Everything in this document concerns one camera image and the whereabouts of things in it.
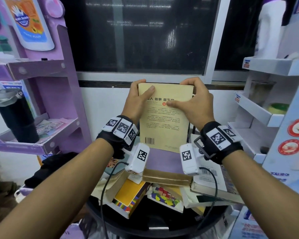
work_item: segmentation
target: black tumbler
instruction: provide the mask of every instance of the black tumbler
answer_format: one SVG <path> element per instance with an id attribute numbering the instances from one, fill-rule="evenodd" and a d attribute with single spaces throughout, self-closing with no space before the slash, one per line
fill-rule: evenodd
<path id="1" fill-rule="evenodd" d="M 0 114 L 18 142 L 39 141 L 34 118 L 21 89 L 0 90 Z"/>

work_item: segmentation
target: forearm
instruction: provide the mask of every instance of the forearm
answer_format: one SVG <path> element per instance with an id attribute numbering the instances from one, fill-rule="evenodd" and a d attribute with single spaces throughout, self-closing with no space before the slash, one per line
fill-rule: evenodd
<path id="1" fill-rule="evenodd" d="M 241 150 L 227 156 L 223 165 L 269 238 L 299 238 L 299 194 Z"/>
<path id="2" fill-rule="evenodd" d="M 97 139 L 43 181 L 0 224 L 0 238 L 60 238 L 80 211 L 113 155 Z"/>

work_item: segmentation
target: black cable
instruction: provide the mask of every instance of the black cable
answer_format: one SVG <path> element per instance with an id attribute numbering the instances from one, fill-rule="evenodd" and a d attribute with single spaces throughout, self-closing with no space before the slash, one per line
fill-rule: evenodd
<path id="1" fill-rule="evenodd" d="M 101 194 L 101 217 L 102 217 L 102 222 L 103 222 L 103 227 L 104 227 L 104 234 L 105 234 L 105 238 L 106 238 L 106 239 L 109 239 L 109 237 L 108 237 L 108 235 L 107 235 L 107 230 L 106 230 L 105 220 L 104 220 L 104 216 L 103 216 L 103 197 L 104 197 L 104 192 L 105 192 L 106 186 L 107 186 L 107 184 L 109 183 L 110 178 L 112 177 L 112 175 L 113 175 L 113 173 L 114 173 L 114 170 L 116 169 L 117 165 L 119 165 L 120 163 L 123 163 L 123 164 L 125 164 L 125 165 L 128 165 L 128 163 L 126 163 L 126 162 L 118 162 L 118 163 L 115 165 L 115 167 L 113 168 L 113 170 L 112 170 L 110 176 L 107 178 L 107 181 L 106 181 L 106 183 L 105 183 L 105 185 L 104 185 L 104 188 L 103 188 L 103 190 L 102 190 L 102 194 Z"/>
<path id="2" fill-rule="evenodd" d="M 199 223 L 199 225 L 197 226 L 196 231 L 198 231 L 198 230 L 200 229 L 200 227 L 201 227 L 201 226 L 203 225 L 203 223 L 206 221 L 206 218 L 209 216 L 211 210 L 213 209 L 213 207 L 214 207 L 214 205 L 215 205 L 215 203 L 216 203 L 216 200 L 217 200 L 217 193 L 218 193 L 218 185 L 217 185 L 217 180 L 216 180 L 216 178 L 215 178 L 215 175 L 214 175 L 209 169 L 207 169 L 207 168 L 205 168 L 205 167 L 199 167 L 199 169 L 204 169 L 204 170 L 207 170 L 208 172 L 211 173 L 211 175 L 213 176 L 213 178 L 214 178 L 214 180 L 215 180 L 215 186 L 216 186 L 216 189 L 215 189 L 214 201 L 213 201 L 213 203 L 211 204 L 210 209 L 209 209 L 209 211 L 207 212 L 206 216 L 203 218 L 203 220 L 202 220 L 202 221 Z"/>

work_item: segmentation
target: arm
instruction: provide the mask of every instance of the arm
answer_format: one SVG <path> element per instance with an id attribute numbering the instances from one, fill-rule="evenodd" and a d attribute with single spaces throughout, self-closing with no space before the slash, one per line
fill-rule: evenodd
<path id="1" fill-rule="evenodd" d="M 200 131 L 214 121 L 213 96 L 198 78 L 182 81 L 195 85 L 196 95 L 187 102 L 171 101 Z M 235 151 L 223 160 L 234 185 L 252 215 L 269 238 L 299 238 L 299 194 L 271 176 L 244 151 Z"/>
<path id="2" fill-rule="evenodd" d="M 146 80 L 132 83 L 122 112 L 135 124 L 155 91 L 152 87 L 138 96 L 137 85 L 142 82 Z M 60 238 L 91 195 L 113 153 L 107 141 L 94 141 L 11 211 L 0 223 L 0 239 Z"/>

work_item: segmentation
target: black round table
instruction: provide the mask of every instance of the black round table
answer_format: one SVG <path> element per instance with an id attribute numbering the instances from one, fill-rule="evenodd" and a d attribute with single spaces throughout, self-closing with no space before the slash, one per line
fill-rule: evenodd
<path id="1" fill-rule="evenodd" d="M 91 216 L 102 223 L 99 201 L 90 196 L 87 208 Z M 130 219 L 126 219 L 109 206 L 103 206 L 105 223 L 108 231 L 124 239 L 130 238 L 177 238 L 197 237 L 214 226 L 225 213 L 227 206 L 215 206 L 200 230 L 196 230 L 199 221 L 197 213 L 185 209 L 179 213 L 148 199 L 146 196 L 139 203 Z"/>

